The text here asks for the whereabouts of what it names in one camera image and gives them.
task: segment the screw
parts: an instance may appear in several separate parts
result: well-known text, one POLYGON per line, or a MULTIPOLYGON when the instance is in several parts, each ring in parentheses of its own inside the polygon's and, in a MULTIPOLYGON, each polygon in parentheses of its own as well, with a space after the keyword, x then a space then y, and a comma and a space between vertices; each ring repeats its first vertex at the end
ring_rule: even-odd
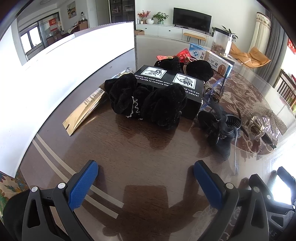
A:
POLYGON ((57 187, 58 187, 59 189, 63 189, 65 186, 66 186, 65 183, 60 183, 59 185, 57 185, 57 187))
POLYGON ((255 192, 260 192, 260 189, 258 187, 254 187, 255 192))
POLYGON ((38 190, 38 187, 32 187, 31 191, 36 192, 38 190))
POLYGON ((232 189, 232 188, 233 188, 233 184, 232 184, 232 183, 226 183, 226 187, 227 187, 228 189, 232 189))

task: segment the grey curtain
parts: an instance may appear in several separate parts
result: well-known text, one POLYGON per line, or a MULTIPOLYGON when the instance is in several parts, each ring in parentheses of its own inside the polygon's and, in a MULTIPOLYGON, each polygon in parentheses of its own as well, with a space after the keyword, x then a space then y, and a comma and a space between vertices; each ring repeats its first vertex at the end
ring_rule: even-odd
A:
POLYGON ((271 61, 259 67, 256 74, 273 86, 281 70, 288 45, 288 36, 271 13, 266 11, 266 15, 270 18, 272 26, 265 55, 271 61))

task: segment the curtain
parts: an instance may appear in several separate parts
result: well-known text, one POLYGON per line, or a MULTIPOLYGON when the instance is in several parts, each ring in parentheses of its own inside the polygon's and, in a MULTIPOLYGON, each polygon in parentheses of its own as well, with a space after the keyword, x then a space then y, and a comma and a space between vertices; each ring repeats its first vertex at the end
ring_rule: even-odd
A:
POLYGON ((256 47, 261 53, 265 53, 270 30, 271 20, 263 13, 257 12, 254 35, 248 53, 253 47, 256 47))
POLYGON ((281 65, 287 49, 288 36, 271 13, 266 11, 266 15, 271 20, 272 29, 265 55, 271 59, 271 61, 268 64, 259 67, 256 70, 256 74, 273 86, 281 70, 281 65))

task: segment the tv stand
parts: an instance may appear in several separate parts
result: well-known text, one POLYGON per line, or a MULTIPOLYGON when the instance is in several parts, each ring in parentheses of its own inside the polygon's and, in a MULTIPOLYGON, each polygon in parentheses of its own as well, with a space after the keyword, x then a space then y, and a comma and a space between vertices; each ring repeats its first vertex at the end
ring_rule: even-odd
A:
POLYGON ((184 26, 177 26, 174 25, 159 25, 159 24, 137 24, 136 29, 141 29, 145 31, 145 35, 152 35, 152 36, 159 36, 159 37, 166 37, 170 39, 181 40, 187 42, 187 35, 184 33, 192 34, 196 36, 203 37, 206 41, 198 41, 198 39, 191 38, 191 43, 201 44, 203 46, 211 47, 213 37, 206 35, 205 32, 201 32, 198 30, 193 30, 184 26))

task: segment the painting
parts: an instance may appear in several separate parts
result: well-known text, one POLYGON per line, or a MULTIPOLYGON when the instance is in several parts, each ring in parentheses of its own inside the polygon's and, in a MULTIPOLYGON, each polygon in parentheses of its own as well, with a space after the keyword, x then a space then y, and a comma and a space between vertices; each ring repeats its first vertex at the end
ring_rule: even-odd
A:
POLYGON ((71 2, 69 5, 67 5, 67 11, 68 11, 68 18, 69 19, 77 15, 75 1, 71 2))

